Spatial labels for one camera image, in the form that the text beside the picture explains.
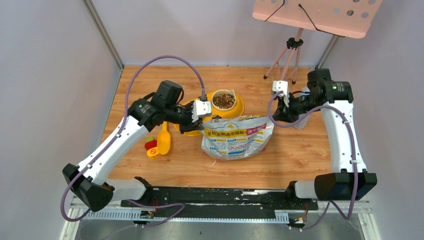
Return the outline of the yellow plastic scoop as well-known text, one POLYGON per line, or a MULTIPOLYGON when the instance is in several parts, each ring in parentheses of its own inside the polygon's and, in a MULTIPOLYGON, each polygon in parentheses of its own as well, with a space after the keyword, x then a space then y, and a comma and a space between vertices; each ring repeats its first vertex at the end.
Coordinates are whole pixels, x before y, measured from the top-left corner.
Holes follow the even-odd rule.
POLYGON ((161 155, 166 155, 171 148, 171 134, 168 131, 168 122, 162 123, 161 131, 157 135, 157 148, 161 155))

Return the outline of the pet food bag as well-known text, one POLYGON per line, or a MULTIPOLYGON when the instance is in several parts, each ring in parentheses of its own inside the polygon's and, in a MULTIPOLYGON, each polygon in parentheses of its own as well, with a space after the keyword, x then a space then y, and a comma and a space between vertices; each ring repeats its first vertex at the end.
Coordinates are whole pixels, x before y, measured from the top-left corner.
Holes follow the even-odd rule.
POLYGON ((202 125, 201 149, 214 160, 249 158, 266 149, 274 126, 268 116, 211 119, 202 125))

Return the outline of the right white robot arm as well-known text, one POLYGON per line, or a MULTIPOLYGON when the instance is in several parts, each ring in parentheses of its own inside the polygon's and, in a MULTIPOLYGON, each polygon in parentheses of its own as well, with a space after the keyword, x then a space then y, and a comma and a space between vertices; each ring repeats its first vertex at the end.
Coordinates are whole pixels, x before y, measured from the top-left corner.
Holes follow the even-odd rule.
POLYGON ((289 128, 303 122, 310 114, 320 112, 330 146, 330 172, 314 180, 292 181, 285 195, 286 204, 298 209, 306 199, 320 201, 361 200, 378 183, 369 172, 359 149, 354 126, 354 96, 347 81, 334 81, 327 68, 307 75, 309 92, 295 96, 284 80, 272 83, 275 111, 268 110, 270 120, 278 127, 289 128))

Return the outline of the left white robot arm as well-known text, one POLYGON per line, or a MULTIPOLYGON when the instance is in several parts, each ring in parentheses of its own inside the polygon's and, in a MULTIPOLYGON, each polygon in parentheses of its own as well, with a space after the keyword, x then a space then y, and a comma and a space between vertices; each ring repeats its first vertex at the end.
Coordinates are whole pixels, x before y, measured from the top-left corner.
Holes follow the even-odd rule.
POLYGON ((200 130, 204 117, 212 114, 206 96, 180 105, 183 93, 179 84, 162 81, 155 92, 134 101, 118 127, 87 158, 78 165, 67 164, 62 173, 70 190, 92 212, 98 212, 110 202, 135 200, 140 206, 153 201, 151 185, 141 177, 130 180, 109 179, 113 168, 142 138, 162 123, 179 126, 180 133, 200 130))

